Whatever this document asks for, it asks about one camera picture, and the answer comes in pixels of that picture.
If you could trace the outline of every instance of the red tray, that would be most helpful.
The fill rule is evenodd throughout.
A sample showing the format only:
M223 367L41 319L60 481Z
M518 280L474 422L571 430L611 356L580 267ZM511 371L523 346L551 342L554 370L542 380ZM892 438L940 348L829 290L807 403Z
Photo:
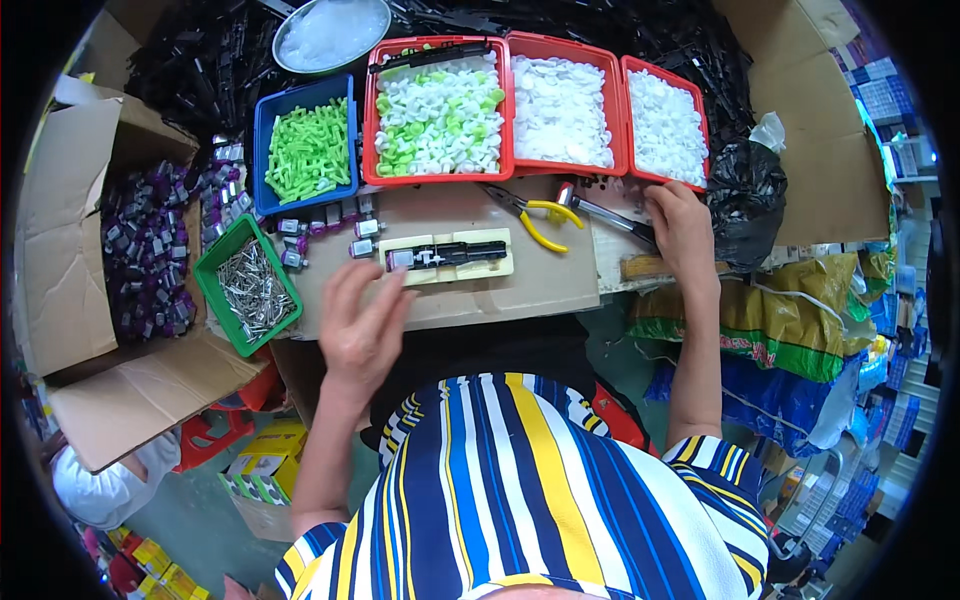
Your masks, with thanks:
M598 166L556 162L551 160L532 160L514 156L514 164L524 167L527 175L534 175L532 170L542 169L543 173L576 173L577 175L611 175L622 177L626 175L633 162L633 138L628 138L626 128L630 121L629 106L624 96L623 77L620 74L620 65L613 53L587 46L579 41L570 41L558 37L528 34L526 32L510 32L507 34L507 45L510 54L522 54L530 59L568 59L574 62L588 62L606 71L603 88L603 111L607 115L607 129L612 134L610 149L613 150L613 168L605 169Z
M468 41L489 41L496 51L496 72L500 87L506 97L496 106L503 115L504 123L500 128L500 172L499 173L441 173L439 175L408 175L404 177L380 177L376 174L376 165L380 155L373 148L373 139L380 131L380 115L376 110L376 75L367 76L367 95L363 119L363 179L370 185L414 185L417 183L447 183L452 181L504 181L514 174L514 78L510 73L510 49L502 37L484 36L420 36L384 39L370 52L367 64L379 63L383 55L399 55L407 48L423 47L423 44L440 46L444 42L463 43Z
M674 87L679 87L680 89L685 89L686 91L690 92L690 95L693 96L693 107L696 108L697 112L700 113L700 131L704 135L704 143L707 144L707 147L709 148L710 139L707 133L707 114L704 112L704 95L700 91L700 88L696 86L696 84L692 84L683 77L677 77L666 69L661 69L658 66L640 60L636 57L620 57L620 76L622 78L621 82L623 84L624 98L626 98L626 111L624 112L624 119L627 124L627 140L630 144L630 172L642 180L656 181L657 183L667 183L668 181L672 181L672 179L637 169L634 159L634 110L630 106L630 79L627 76L627 71L642 71L643 69L646 69L651 75L656 75ZM704 158L704 177L709 177L709 175L710 161L709 158ZM699 185L693 185L691 183L687 183L686 181L681 181L681 183L695 192L706 191Z

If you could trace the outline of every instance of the green tray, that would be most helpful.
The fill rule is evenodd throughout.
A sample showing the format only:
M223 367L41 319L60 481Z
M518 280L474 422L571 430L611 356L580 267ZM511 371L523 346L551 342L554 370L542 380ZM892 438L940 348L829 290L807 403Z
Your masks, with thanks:
M276 277L283 283L283 287L286 288L287 294L293 299L296 308L286 319L251 344L247 341L247 334L243 332L240 320L230 310L230 304L224 295L224 290L220 287L220 280L217 279L217 269L243 248L244 244L253 236L256 236L260 246L267 254L267 259L276 271ZM213 314L217 316L220 326L241 356L250 356L256 352L258 348L270 341L284 327L296 321L303 314L303 302L300 300L297 288L294 287L290 277L283 271L283 265L280 264L280 259L276 255L274 244L270 241L270 238L263 234L256 221L249 214L241 215L227 229L227 232L213 243L213 246L197 260L193 273L197 283L200 284L200 289L204 293L206 301L209 302L210 308L213 310Z

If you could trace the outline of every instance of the worker's right hand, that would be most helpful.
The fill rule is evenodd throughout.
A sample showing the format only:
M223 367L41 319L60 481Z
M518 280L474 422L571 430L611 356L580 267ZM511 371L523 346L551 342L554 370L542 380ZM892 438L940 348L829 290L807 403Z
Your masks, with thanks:
M403 324L417 295L403 290L406 272L396 271L361 310L364 290L381 275L383 269L369 260L350 260L324 284L319 343L326 377L321 398L348 413L363 411L400 355Z
M653 220L663 262L687 295L719 295L720 281L713 261L710 209L679 181L650 185L643 190Z

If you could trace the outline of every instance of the metal cart handle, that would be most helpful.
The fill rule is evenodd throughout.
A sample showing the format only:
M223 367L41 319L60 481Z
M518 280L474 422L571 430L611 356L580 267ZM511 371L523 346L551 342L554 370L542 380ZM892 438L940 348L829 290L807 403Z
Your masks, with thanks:
M837 474L835 477L833 477L833 483L830 484L830 489L827 491L827 496L824 498L824 501L820 503L820 506L817 507L817 511L813 514L813 517L810 519L810 524L806 526L806 528L804 529L804 532L800 535L800 539L797 540L797 543L793 546L793 548L789 552L786 552L784 554L783 551L780 550L780 547L777 546L777 543L774 541L773 536L770 536L769 538L767 538L767 546L769 546L770 551L773 552L774 555L776 555L777 558L779 558L782 561L787 561L793 558L793 556L800 551L801 545L804 543L804 540L806 540L806 537L810 535L810 532L813 531L813 526L816 525L817 519L820 518L820 513L824 510L824 507L827 505L827 502L829 501L830 496L833 494L833 490L837 487L837 484L840 482L840 473L843 472L843 454L841 454L840 450L836 448L831 448L827 450L827 452L837 459ZM809 473L805 472L804 476L800 480L800 483L797 484L797 488L793 491L792 494L790 494L790 499L787 501L786 506L783 508L783 512L780 513L781 517L786 514L787 510L790 509L790 505L793 504L793 501L797 496L797 492L800 491L800 488L804 484L804 480L806 479L807 475L809 475Z

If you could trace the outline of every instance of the worker's left hand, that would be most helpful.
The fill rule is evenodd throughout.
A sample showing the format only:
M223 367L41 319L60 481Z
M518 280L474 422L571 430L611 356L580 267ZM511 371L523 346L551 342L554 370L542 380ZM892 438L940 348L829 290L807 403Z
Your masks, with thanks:
M406 272L394 272L361 310L364 290L381 275L383 269L373 262L350 260L324 284L319 343L326 378L321 402L336 402L347 412L362 412L383 384L400 355L403 324L417 295L403 290Z

